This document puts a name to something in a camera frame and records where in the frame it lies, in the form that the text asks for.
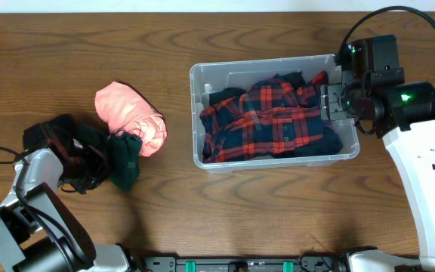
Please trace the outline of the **black garment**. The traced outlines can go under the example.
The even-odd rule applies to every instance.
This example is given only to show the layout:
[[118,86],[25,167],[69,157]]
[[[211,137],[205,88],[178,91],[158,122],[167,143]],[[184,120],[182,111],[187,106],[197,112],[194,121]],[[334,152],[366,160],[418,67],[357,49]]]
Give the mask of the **black garment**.
[[[262,85],[264,83],[272,82],[275,79],[281,80],[282,82],[290,83],[293,89],[298,89],[306,83],[304,77],[302,76],[302,72],[292,72],[285,75],[276,74],[269,79],[254,83],[253,87],[255,87],[256,85]],[[223,89],[222,91],[210,93],[209,105],[213,106],[231,97],[241,96],[243,94],[246,94],[250,90],[251,88],[245,90],[243,88],[228,87]]]

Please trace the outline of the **dark green garment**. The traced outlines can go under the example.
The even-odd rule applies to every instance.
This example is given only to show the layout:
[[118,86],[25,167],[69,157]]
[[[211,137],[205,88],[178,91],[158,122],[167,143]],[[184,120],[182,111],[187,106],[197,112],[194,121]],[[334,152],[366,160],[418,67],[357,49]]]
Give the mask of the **dark green garment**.
[[108,176],[113,184],[125,192],[131,190],[140,174],[138,160],[143,146],[140,137],[123,128],[107,134],[90,125],[81,124],[78,126],[76,139],[104,155],[110,167]]

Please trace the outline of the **red navy plaid shirt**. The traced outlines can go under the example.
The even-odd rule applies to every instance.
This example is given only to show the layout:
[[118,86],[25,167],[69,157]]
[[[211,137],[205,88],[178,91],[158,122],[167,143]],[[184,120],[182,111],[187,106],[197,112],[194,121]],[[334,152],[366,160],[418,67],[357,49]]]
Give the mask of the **red navy plaid shirt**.
[[209,105],[199,115],[205,128],[204,162],[272,156],[322,138],[324,127],[332,129],[321,118],[319,101],[320,87],[328,84],[329,77],[322,71],[305,82],[293,89],[275,79]]

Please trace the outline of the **dark navy garment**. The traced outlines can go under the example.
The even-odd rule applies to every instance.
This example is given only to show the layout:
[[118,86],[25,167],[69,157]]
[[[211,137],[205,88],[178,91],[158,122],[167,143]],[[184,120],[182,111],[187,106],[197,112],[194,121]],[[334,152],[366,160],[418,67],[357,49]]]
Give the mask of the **dark navy garment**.
[[306,156],[328,156],[340,153],[342,148],[343,144],[338,135],[331,128],[324,127],[322,138],[319,140],[302,147],[297,147],[292,151],[272,155],[272,157],[274,159],[284,159]]

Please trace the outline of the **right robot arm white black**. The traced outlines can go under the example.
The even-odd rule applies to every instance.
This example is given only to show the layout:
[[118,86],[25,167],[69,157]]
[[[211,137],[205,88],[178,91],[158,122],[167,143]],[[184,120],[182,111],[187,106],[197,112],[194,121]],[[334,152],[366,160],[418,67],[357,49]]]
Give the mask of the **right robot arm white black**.
[[418,258],[375,247],[345,252],[336,271],[435,271],[435,89],[429,82],[386,85],[357,81],[323,85],[324,120],[354,117],[373,122],[402,179],[418,234]]

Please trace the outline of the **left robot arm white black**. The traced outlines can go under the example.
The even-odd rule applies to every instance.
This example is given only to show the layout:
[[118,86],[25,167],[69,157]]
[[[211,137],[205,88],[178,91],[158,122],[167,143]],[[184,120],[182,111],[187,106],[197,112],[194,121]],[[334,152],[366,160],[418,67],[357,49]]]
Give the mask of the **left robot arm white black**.
[[37,124],[23,134],[11,164],[15,178],[0,204],[0,264],[6,271],[133,271],[119,243],[93,243],[57,195],[63,185],[93,190],[107,176],[106,157],[72,131]]

